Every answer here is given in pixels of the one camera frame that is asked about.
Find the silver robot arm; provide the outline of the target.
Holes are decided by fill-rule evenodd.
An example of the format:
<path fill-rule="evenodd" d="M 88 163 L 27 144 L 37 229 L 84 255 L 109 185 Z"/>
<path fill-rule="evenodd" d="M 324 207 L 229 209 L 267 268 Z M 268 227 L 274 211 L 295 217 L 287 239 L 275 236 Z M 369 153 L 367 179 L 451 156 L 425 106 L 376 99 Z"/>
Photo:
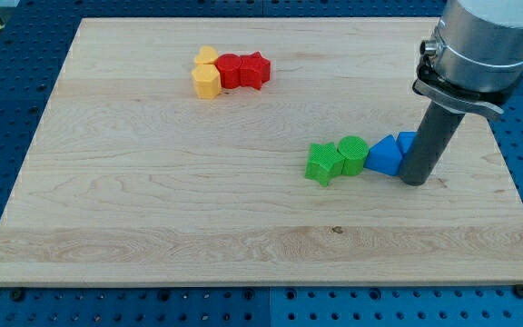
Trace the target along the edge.
<path fill-rule="evenodd" d="M 497 120 L 523 72 L 523 0 L 448 0 L 419 52 L 415 93 Z"/>

